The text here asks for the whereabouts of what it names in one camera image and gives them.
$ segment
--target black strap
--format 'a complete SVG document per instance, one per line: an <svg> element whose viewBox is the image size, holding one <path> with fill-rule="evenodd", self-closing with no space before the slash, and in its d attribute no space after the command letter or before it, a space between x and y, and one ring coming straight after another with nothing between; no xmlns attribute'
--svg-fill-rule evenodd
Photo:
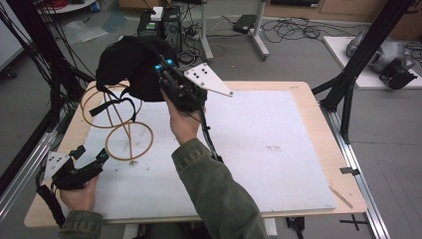
<svg viewBox="0 0 422 239"><path fill-rule="evenodd" d="M56 198L56 195L50 191L46 185L42 185L37 188L38 194L44 199L44 201L49 206L50 210L53 213L53 217L56 220L56 223L62 227L65 224L66 217L63 214L62 207L60 206L59 201Z"/></svg>
<svg viewBox="0 0 422 239"><path fill-rule="evenodd" d="M135 108L135 106L134 106L134 103L133 103L133 100L132 99L130 99L130 98L122 98L123 97L123 95L124 94L126 94L126 93L128 93L128 91L129 91L129 88L125 88L122 92L121 92L121 94L120 94L120 97L118 98L112 91L110 91L109 89L107 89L106 87L104 87L104 86L97 86L97 90L99 90L100 92L104 92L104 93L107 93L107 94L110 94L110 95L112 95L114 98L115 98L115 100L110 100L110 101L108 101L108 102L105 102L104 104L102 104L102 105L100 105L100 106L98 106L98 107L96 107L96 108L94 108L94 109L92 109L92 110L90 110L90 114L91 114L91 116L92 117L94 117L94 116L96 116L96 115L98 115L99 113L101 113L102 111L104 111L105 109L107 109L109 106L111 106L111 105L114 105L114 104L120 104L120 103L122 103L122 102L126 102L126 101L128 101L128 102L130 102L130 104L132 105L132 107L133 107L133 114L132 114L132 117L130 118L132 121L136 121L136 108Z"/></svg>

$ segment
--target person's right hand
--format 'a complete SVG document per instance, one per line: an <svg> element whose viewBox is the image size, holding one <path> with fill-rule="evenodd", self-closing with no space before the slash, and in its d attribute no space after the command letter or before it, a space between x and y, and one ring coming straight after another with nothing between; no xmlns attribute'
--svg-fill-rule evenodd
<svg viewBox="0 0 422 239"><path fill-rule="evenodd" d="M163 90L161 90L161 93L167 103L168 111L170 113L171 131L176 136L179 144L182 145L183 143L196 138L200 125L199 112L196 111L189 115L180 112Z"/></svg>

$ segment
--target black metal frame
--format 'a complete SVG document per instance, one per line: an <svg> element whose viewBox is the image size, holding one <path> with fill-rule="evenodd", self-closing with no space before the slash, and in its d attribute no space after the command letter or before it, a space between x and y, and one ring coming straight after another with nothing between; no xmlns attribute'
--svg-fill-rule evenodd
<svg viewBox="0 0 422 239"><path fill-rule="evenodd" d="M31 59L39 67L39 59L45 61L50 69L51 79L49 82L51 88L51 109L45 115L39 126L32 133L30 138L18 152L13 161L6 168L0 177L0 196L6 191L9 184L12 182L16 173L20 170L22 165L28 159L32 150L41 139L46 131L51 131L60 120L60 110L63 106L63 93L61 88L66 91L66 97L70 101L78 101L84 89L81 86L79 79L89 83L95 81L93 77L85 74L79 69L72 66L63 55L55 38L46 23L43 21L34 1L29 0L6 0L10 9L14 12L16 17L25 28L30 36L33 45L38 50L40 56L36 56L31 47L22 39L19 33L14 29L14 26L8 22L3 15L0 15L0 20L4 22L6 27L16 37L24 50L29 54Z"/></svg>
<svg viewBox="0 0 422 239"><path fill-rule="evenodd" d="M314 95L317 95L331 88L326 98L320 101L320 106L326 108L329 112L335 112L337 105L344 98L340 133L346 143L349 143L348 127L351 102L357 77L402 18L411 3L412 0L388 0L343 71L334 79L313 89Z"/></svg>

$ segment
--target gray floor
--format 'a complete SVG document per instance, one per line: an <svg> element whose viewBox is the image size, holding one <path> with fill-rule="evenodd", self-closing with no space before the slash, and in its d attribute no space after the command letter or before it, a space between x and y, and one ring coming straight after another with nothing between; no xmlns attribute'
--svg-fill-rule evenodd
<svg viewBox="0 0 422 239"><path fill-rule="evenodd" d="M64 23L86 20L89 27L102 26L110 12L78 11L64 14ZM212 28L223 19L208 22ZM88 68L94 72L104 48L119 35L135 33L137 23L127 21L123 28L87 43L72 45ZM229 25L220 24L220 29ZM359 28L349 29L357 33ZM269 43L271 56L262 61L248 37L210 38L215 60L211 68L225 81L297 81L311 88L332 79L341 71L327 47L316 40L284 40ZM2 173L22 147L49 108L49 89L26 55L12 67L17 79L0 80L0 172ZM420 66L414 69L422 75ZM326 93L316 96L323 99ZM421 238L422 235L422 112L420 90L354 92L350 120L350 140L362 171L391 238ZM27 228L23 221L35 196L29 183L0 224L1 238L55 238L57 228ZM365 220L364 215L355 215ZM350 215L310 216L306 218L305 238L372 238L370 228L339 223ZM298 238L284 218L277 219L278 238ZM121 238L121 225L104 226L102 238Z"/></svg>

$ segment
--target electronic device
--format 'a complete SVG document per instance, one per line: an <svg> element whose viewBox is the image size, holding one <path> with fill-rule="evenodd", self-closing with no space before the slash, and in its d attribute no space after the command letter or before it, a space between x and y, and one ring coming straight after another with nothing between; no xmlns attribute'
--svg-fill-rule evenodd
<svg viewBox="0 0 422 239"><path fill-rule="evenodd" d="M65 223L66 218L55 195L54 186L64 190L84 188L86 182L103 171L103 165L109 158L103 148L96 156L96 160L82 168L75 168L74 160L80 158L85 151L83 145L76 150L72 150L69 154L50 151L46 163L41 164L36 176L37 192L49 206L56 223L60 227ZM50 178L53 178L51 189L47 185L41 185L43 180Z"/></svg>
<svg viewBox="0 0 422 239"><path fill-rule="evenodd" d="M164 8L163 7L153 7L152 10L154 12L151 14L151 21L154 21L154 22L161 21L162 13L163 13Z"/></svg>
<svg viewBox="0 0 422 239"><path fill-rule="evenodd" d="M319 0L271 0L273 5L288 5L301 7L317 7Z"/></svg>
<svg viewBox="0 0 422 239"><path fill-rule="evenodd" d="M165 60L162 56L159 56L159 58L160 62L154 66L154 69L159 77L161 88L179 111L187 113L199 112L202 132L212 157L215 160L223 162L222 157L217 154L208 132L209 127L204 113L204 105L207 100L205 86L207 85L208 89L229 97L232 97L233 93L230 92L222 80L206 64L199 65L193 70L191 69L192 72L183 74L173 61Z"/></svg>
<svg viewBox="0 0 422 239"><path fill-rule="evenodd" d="M182 52L180 10L179 6L167 8L162 17L164 40L176 53Z"/></svg>
<svg viewBox="0 0 422 239"><path fill-rule="evenodd" d="M359 34L350 41L346 47L346 54L351 57L366 35L366 31ZM412 59L412 52L407 49L405 43L397 42L387 38L376 53L369 60L369 68L377 74L385 86L392 90L399 90L409 84L417 77L409 73L415 65Z"/></svg>
<svg viewBox="0 0 422 239"><path fill-rule="evenodd" d="M257 15L242 15L236 24L233 26L233 31L247 34L249 30L254 26L257 20Z"/></svg>
<svg viewBox="0 0 422 239"><path fill-rule="evenodd" d="M164 37L164 29L162 26L162 22L152 21L152 14L156 14L156 12L151 9L147 9L142 14L140 14L139 24L137 26L137 36L155 36L161 38Z"/></svg>

